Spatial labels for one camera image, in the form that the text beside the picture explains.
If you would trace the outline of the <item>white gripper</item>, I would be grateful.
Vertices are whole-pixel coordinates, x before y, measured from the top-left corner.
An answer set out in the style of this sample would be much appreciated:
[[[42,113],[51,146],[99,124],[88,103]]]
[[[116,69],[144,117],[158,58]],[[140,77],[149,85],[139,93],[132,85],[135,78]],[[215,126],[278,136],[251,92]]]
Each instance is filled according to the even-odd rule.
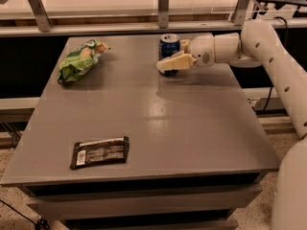
[[[186,70],[193,64],[198,67],[210,67],[215,63],[214,36],[204,34],[190,39],[180,41],[180,50],[190,54],[182,54],[176,57],[166,57],[159,61],[156,68],[160,71]]]

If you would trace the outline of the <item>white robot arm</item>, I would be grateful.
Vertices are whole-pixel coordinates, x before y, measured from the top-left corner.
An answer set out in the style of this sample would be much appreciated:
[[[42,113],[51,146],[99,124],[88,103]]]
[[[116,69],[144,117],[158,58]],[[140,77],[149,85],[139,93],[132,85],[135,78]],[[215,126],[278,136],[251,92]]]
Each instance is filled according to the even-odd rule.
[[[183,39],[159,60],[158,71],[226,63],[263,66],[294,125],[299,141],[284,156],[276,181],[271,230],[307,230],[307,73],[287,52],[272,25],[247,21],[241,32]]]

